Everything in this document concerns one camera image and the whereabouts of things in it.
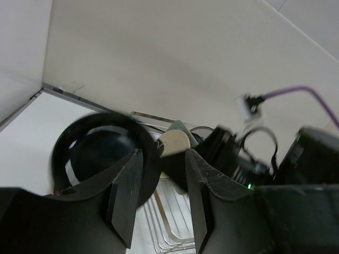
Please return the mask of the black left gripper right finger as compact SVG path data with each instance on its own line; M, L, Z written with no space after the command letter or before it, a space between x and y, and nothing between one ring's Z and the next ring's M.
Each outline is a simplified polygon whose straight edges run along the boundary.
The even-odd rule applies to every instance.
M210 166L195 150L185 152L185 171L196 246L206 246L216 232L230 227L221 219L233 220L227 206L252 190Z

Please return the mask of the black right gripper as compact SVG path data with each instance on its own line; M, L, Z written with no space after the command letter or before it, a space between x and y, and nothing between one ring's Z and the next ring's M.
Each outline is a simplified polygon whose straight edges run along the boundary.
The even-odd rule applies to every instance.
M239 184L246 187L267 184L267 166L241 156L240 146L228 129L215 128L195 149L209 165Z

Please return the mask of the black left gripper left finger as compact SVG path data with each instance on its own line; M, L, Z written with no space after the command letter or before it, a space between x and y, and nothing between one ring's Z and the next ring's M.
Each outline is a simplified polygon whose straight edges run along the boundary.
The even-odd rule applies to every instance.
M136 149L93 177L61 190L58 196L69 195L81 202L100 197L100 219L125 248L130 248L142 167L142 151Z

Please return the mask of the cream plate brown smear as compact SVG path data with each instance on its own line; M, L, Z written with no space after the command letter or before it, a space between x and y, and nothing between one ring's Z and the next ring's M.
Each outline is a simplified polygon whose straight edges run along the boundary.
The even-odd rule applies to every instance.
M169 130L157 140L157 151L160 157L174 155L190 148L188 136L181 130Z

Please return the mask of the light green rectangular dish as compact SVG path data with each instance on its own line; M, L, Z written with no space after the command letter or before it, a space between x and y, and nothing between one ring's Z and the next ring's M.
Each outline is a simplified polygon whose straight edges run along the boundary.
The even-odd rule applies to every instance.
M180 120L174 121L166 131L170 130L180 130L184 132L190 140L194 138L189 129L186 127L186 125Z

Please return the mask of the yellow brown patterned plate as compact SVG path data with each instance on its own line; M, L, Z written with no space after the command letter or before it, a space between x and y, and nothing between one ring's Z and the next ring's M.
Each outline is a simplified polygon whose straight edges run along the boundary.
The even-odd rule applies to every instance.
M159 158L157 142L144 126L122 113L81 117L63 130L51 152L55 191L93 177L136 149L143 156L138 198L138 206L142 206L152 196L160 177L155 168Z

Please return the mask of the blue floral round plate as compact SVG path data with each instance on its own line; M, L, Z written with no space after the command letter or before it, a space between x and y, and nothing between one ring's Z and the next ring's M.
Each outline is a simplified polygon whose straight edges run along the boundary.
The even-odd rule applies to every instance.
M191 144L191 148L195 148L196 146L198 146L199 144L201 144L203 142L203 138L196 134L196 133L192 133L191 132L191 135L193 137L193 143Z

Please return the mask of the white plate red characters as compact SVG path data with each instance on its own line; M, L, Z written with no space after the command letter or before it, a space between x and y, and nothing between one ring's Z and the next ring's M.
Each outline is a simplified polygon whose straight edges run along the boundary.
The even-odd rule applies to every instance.
M196 126L192 129L190 129L190 132L192 134L195 133L203 139L207 138L213 131L214 131L214 128L211 128L211 127L208 127L208 126Z

